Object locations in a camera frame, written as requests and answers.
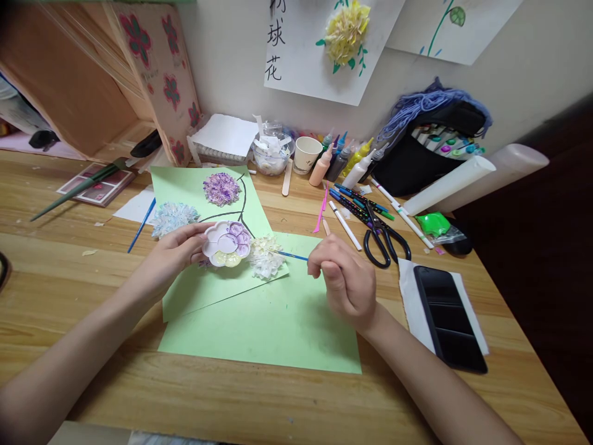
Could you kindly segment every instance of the hand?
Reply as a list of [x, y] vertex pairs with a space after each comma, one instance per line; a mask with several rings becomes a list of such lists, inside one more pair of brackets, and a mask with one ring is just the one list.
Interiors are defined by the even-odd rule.
[[375, 269], [335, 234], [309, 255], [308, 272], [326, 280], [330, 308], [357, 331], [368, 329], [376, 312]]
[[196, 222], [166, 234], [127, 279], [126, 290], [156, 303], [187, 266], [206, 259], [204, 232], [214, 224]]

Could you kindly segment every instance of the blue yarn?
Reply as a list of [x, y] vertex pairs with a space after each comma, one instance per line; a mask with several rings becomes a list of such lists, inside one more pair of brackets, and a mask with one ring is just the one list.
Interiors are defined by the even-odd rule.
[[420, 93], [413, 93], [402, 96], [391, 110], [391, 119], [377, 136], [378, 141], [384, 141], [396, 136], [394, 140], [404, 131], [410, 122], [417, 118], [418, 114], [432, 111], [451, 102], [465, 101], [476, 107], [486, 117], [484, 127], [476, 134], [482, 139], [486, 136], [488, 128], [493, 124], [492, 116], [488, 109], [480, 102], [472, 98], [467, 91], [444, 88], [438, 77], [434, 82]]

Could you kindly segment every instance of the yellow tissue paper flower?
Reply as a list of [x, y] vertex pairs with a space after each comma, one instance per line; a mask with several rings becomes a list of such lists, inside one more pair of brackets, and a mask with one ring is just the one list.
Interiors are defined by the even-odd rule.
[[369, 6], [361, 6], [354, 0], [329, 21], [324, 42], [327, 55], [334, 64], [344, 66], [356, 56], [366, 35], [370, 11]]

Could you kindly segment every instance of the paper cup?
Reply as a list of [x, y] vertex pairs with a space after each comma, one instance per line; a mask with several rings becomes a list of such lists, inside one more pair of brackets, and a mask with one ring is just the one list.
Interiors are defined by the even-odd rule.
[[321, 142], [308, 136], [296, 140], [295, 162], [292, 169], [296, 174], [307, 174], [315, 163], [315, 159], [323, 150]]

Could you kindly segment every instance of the pink marker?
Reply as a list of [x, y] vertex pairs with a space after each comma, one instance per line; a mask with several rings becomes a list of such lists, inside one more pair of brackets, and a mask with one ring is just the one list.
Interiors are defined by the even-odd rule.
[[439, 154], [441, 156], [448, 156], [450, 151], [451, 147], [448, 145], [443, 145], [441, 148], [439, 148]]

